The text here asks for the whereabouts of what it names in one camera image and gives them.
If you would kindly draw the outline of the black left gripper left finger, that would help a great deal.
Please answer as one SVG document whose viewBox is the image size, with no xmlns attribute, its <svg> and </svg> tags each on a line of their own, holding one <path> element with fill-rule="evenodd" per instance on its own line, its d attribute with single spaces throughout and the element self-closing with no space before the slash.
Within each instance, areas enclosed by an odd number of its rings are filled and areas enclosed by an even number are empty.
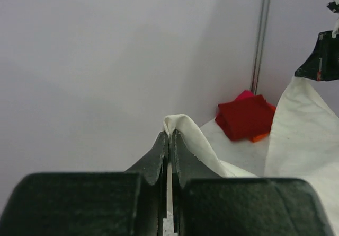
<svg viewBox="0 0 339 236">
<path fill-rule="evenodd" d="M 124 172 L 25 176 L 1 215 L 1 235 L 161 235 L 168 135 Z"/>
</svg>

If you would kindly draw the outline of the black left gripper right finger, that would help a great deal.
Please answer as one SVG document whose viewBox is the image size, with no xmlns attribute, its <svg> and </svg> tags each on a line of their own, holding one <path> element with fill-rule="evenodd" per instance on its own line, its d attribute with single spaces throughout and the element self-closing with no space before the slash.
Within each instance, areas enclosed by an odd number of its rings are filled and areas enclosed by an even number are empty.
<svg viewBox="0 0 339 236">
<path fill-rule="evenodd" d="M 178 235 L 333 235 L 320 199 L 296 178 L 224 178 L 171 137 Z"/>
</svg>

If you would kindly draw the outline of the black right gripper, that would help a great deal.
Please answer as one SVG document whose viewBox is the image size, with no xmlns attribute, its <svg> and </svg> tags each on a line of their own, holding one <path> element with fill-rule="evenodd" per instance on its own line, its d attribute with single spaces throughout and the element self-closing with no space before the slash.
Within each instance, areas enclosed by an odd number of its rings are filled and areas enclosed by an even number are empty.
<svg viewBox="0 0 339 236">
<path fill-rule="evenodd" d="M 338 21 L 333 30 L 318 34 L 312 53 L 294 76 L 318 82 L 338 80 Z"/>
</svg>

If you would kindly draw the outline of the white t shirt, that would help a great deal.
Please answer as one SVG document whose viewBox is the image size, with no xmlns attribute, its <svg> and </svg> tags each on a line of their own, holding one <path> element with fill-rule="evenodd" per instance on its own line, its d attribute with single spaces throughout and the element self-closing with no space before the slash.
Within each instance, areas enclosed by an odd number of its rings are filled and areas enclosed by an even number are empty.
<svg viewBox="0 0 339 236">
<path fill-rule="evenodd" d="M 168 136 L 183 134 L 189 152 L 222 177 L 256 177 L 219 159 L 216 152 L 230 147 L 213 122 L 198 127 L 185 114 L 168 115 L 163 129 Z M 311 184 L 320 197 L 334 234 L 338 234 L 338 116 L 312 87 L 310 80 L 293 77 L 278 102 L 266 152 L 264 175 L 297 177 Z"/>
</svg>

